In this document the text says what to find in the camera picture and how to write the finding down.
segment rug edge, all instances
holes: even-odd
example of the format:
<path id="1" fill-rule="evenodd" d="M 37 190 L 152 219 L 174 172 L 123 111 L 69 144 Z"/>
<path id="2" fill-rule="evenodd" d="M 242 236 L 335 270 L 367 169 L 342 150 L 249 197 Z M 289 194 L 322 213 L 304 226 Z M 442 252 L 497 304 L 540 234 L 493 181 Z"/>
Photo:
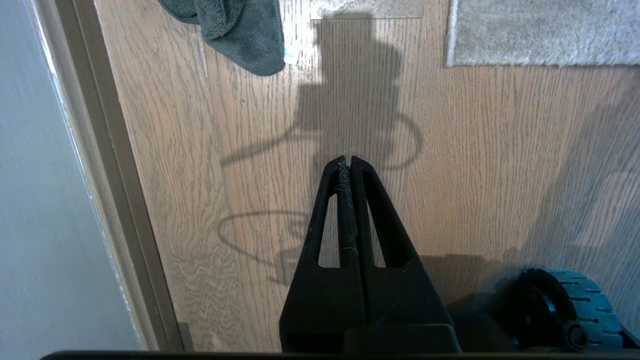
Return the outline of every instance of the rug edge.
<path id="1" fill-rule="evenodd" d="M 456 37 L 458 35 L 456 27 L 458 22 L 458 1 L 459 0 L 451 0 L 451 6 L 449 7 L 447 45 L 444 60 L 445 67 L 455 66 Z"/>

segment wooden floor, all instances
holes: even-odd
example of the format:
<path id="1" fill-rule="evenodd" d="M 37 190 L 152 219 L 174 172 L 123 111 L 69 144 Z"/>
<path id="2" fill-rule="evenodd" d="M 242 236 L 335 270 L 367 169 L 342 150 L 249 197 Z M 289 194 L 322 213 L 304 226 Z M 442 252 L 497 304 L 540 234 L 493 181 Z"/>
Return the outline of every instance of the wooden floor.
<path id="1" fill-rule="evenodd" d="M 95 2 L 196 350 L 279 350 L 321 169 L 340 154 L 378 169 L 446 303 L 479 307 L 527 266 L 572 268 L 640 332 L 640 68 L 445 69 L 446 0 L 281 0 L 301 55 L 260 78 L 156 1 Z"/>

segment white wall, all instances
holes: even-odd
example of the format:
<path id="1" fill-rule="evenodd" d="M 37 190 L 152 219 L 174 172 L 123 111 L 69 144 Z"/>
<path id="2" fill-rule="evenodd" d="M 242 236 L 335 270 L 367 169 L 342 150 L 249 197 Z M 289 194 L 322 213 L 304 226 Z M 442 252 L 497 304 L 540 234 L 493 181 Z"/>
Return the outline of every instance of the white wall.
<path id="1" fill-rule="evenodd" d="M 139 349 L 27 5 L 0 1 L 0 359 Z"/>

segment gray rug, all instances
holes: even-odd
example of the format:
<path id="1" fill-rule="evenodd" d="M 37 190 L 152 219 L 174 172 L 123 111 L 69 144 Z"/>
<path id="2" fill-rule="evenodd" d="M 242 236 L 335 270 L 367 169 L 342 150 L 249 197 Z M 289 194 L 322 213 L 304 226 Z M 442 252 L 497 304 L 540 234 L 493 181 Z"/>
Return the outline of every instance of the gray rug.
<path id="1" fill-rule="evenodd" d="M 445 65 L 640 64 L 640 0 L 451 0 Z"/>

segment small tag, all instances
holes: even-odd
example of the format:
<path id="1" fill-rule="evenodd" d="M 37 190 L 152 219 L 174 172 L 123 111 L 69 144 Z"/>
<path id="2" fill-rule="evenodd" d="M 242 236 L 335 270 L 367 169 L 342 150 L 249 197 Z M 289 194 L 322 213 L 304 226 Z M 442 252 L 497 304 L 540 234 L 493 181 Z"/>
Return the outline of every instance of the small tag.
<path id="1" fill-rule="evenodd" d="M 297 65 L 300 57 L 300 46 L 298 44 L 289 44 L 284 47 L 284 62 L 289 65 Z"/>

